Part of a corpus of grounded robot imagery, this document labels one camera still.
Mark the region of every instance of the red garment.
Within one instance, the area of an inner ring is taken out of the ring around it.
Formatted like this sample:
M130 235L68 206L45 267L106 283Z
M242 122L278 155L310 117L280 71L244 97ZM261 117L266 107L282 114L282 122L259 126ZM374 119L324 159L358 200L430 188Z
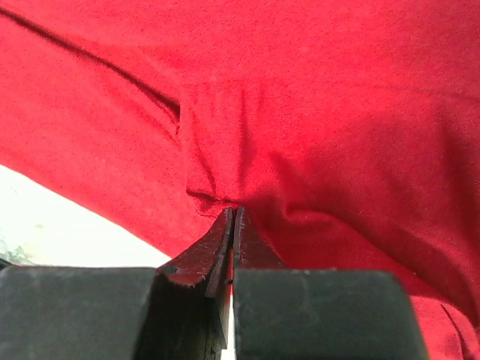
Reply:
M228 204L480 359L480 2L0 0L0 163L171 256Z

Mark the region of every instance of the red cloth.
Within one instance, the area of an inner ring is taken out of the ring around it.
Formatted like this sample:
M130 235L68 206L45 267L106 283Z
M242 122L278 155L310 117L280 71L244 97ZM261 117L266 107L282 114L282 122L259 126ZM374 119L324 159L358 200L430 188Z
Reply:
M171 256L248 207L480 359L480 2L0 0L0 163Z

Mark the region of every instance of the red shirt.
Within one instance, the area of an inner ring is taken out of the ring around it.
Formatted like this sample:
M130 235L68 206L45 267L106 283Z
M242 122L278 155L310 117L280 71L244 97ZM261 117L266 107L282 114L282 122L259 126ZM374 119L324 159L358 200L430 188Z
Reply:
M0 163L170 256L249 209L480 359L480 3L0 0Z

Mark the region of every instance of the red fabric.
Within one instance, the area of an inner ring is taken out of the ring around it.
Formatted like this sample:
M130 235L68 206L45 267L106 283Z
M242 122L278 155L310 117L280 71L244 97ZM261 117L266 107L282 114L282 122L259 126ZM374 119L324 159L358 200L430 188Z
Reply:
M432 359L480 359L478 1L0 8L0 163L171 256L245 205L291 266L397 274Z

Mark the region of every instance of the white surface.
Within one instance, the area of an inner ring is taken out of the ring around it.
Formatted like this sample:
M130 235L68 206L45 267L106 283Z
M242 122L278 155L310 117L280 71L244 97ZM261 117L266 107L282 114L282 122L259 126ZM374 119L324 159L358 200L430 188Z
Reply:
M158 267L170 259L120 226L3 166L0 257L26 265L83 267ZM235 358L232 314L230 320L224 360Z

